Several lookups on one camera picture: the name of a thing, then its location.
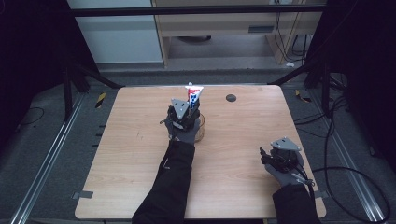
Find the wall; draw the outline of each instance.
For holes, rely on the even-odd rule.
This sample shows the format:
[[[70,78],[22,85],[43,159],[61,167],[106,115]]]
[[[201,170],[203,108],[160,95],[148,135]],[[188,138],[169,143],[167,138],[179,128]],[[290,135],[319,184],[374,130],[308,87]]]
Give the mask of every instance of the wall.
[[[71,8],[151,7],[149,0],[68,0]],[[97,64],[162,63],[153,16],[76,18]]]

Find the wooden table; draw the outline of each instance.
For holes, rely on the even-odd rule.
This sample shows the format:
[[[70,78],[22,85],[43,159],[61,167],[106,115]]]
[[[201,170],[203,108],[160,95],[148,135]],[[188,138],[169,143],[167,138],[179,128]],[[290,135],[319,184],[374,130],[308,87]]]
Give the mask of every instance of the wooden table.
[[[226,96],[236,96],[228,102]],[[148,194],[167,148],[171,98],[187,99],[184,87],[120,89],[97,149],[76,217],[131,218]],[[185,218],[268,218],[276,212],[276,180],[261,163],[259,147],[287,136],[301,146],[278,86],[205,86],[201,95],[205,137],[195,144]],[[304,168],[313,178],[305,160]],[[317,199],[318,215],[326,210]]]

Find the gloved hand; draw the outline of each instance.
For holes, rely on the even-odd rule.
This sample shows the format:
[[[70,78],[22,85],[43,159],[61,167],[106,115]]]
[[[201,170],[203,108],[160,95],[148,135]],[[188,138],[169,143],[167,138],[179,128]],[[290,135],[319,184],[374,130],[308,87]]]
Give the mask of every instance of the gloved hand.
[[[185,142],[190,145],[195,143],[195,135],[199,130],[200,120],[195,119],[194,127],[191,130],[183,131],[173,125],[173,122],[167,117],[165,120],[166,128],[168,129],[169,139],[174,138],[176,141]]]
[[[299,162],[299,165],[297,166],[298,169],[303,170],[303,165],[304,165],[304,160],[303,157],[299,152],[296,152],[297,154],[297,160]],[[287,185],[298,185],[302,184],[301,182],[297,181],[297,177],[293,176],[292,174],[297,174],[299,175],[298,171],[296,169],[293,169],[292,171],[289,171],[288,173],[281,173],[278,170],[274,168],[274,166],[270,164],[264,164],[265,170],[268,171],[276,180],[279,182],[281,187],[285,187]]]

